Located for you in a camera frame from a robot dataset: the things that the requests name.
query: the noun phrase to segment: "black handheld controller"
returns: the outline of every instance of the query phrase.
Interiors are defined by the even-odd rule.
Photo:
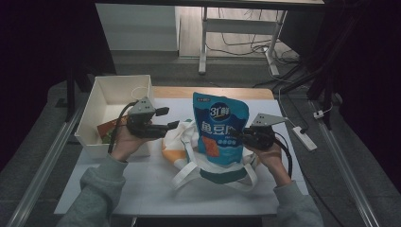
[[[170,122],[167,125],[153,125],[150,119],[155,114],[166,115],[168,111],[168,107],[155,109],[149,99],[144,97],[128,111],[127,128],[138,138],[163,138],[167,131],[176,129],[180,121]]]

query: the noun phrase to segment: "floor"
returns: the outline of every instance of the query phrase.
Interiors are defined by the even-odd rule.
[[[225,48],[225,46],[219,45],[215,48]],[[154,86],[272,89],[278,83],[278,80],[270,76],[266,60],[258,57],[211,58],[207,62],[206,75],[199,76],[197,55],[194,53],[188,52],[184,55],[181,52],[181,56],[177,56],[176,53],[114,51],[113,59],[118,75],[149,74]],[[294,64],[279,64],[280,73],[284,75],[293,66]],[[294,77],[301,77],[303,73],[304,71],[301,70]],[[282,85],[277,86],[274,91],[277,92],[280,86]],[[276,95],[275,98],[282,103],[283,114],[286,114],[295,125],[308,128],[306,133],[318,146],[316,152],[309,152],[290,133],[297,159],[308,180],[309,193],[323,215],[325,226],[368,226],[361,218],[356,200],[350,194],[347,184],[340,174],[339,167],[324,140],[319,123],[312,116],[314,109],[311,108],[311,102],[305,97],[306,90],[305,87],[299,87],[290,92],[288,96]],[[0,173],[0,226],[6,226],[8,223],[54,141],[66,116],[65,98],[65,82],[49,90],[47,105],[41,116],[13,159]],[[319,100],[315,104],[318,108],[320,107]],[[331,110],[332,132],[336,135],[343,154],[352,167],[368,202],[372,205],[380,226],[397,227],[401,223],[401,196],[371,152],[344,123],[338,112],[339,106],[340,102],[335,100],[335,105]],[[287,126],[288,130],[293,127],[290,123]],[[81,145],[71,135],[26,221],[26,226],[55,226],[60,217],[53,215],[53,211],[81,149]],[[234,223],[237,223],[236,226],[278,226],[276,217],[242,219],[241,221],[208,218],[204,221],[193,218],[140,218],[137,226],[194,226],[194,222],[204,223],[208,226],[235,226]],[[112,224],[113,226],[131,226],[131,218],[113,216]]]

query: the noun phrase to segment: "wooden table surface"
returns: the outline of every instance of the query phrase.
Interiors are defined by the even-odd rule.
[[[227,96],[235,99],[274,99],[271,90],[266,88],[219,88],[219,87],[163,87],[153,86],[155,97],[192,98],[194,92]]]

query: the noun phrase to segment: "table leg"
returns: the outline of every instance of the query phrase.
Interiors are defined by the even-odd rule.
[[[132,218],[131,227],[134,227],[134,226],[135,226],[136,220],[137,220],[137,217],[133,217],[133,218]]]
[[[280,30],[281,30],[281,27],[283,25],[284,18],[286,17],[286,13],[287,13],[286,11],[282,11],[282,13],[281,13],[281,15],[280,15],[280,17],[279,17],[279,19],[277,21],[277,24],[276,24],[276,27],[274,29],[274,32],[272,34],[271,44],[270,44],[269,48],[266,48],[266,47],[264,48],[266,59],[268,60],[269,68],[270,68],[270,72],[271,72],[272,76],[279,76],[280,75],[280,73],[278,72],[277,66],[276,66],[276,64],[274,62],[274,58],[273,58],[272,54],[273,54],[273,51],[274,51],[275,44],[277,42],[278,35],[280,34]]]
[[[204,8],[201,22],[201,45],[200,45],[200,69],[199,74],[206,74],[206,28],[207,28],[207,8]]]

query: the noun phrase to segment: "metal stand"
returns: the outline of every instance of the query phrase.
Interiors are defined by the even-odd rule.
[[[280,34],[281,27],[286,16],[286,11],[282,11],[277,22],[266,21],[244,21],[244,20],[228,20],[228,19],[207,19],[207,8],[203,10],[202,17],[202,34],[200,45],[200,67],[199,74],[206,74],[206,34],[207,32],[235,33],[235,34],[260,34],[271,35],[271,44],[266,48],[266,58],[268,60],[271,73],[279,76],[277,66],[275,65],[272,53]]]

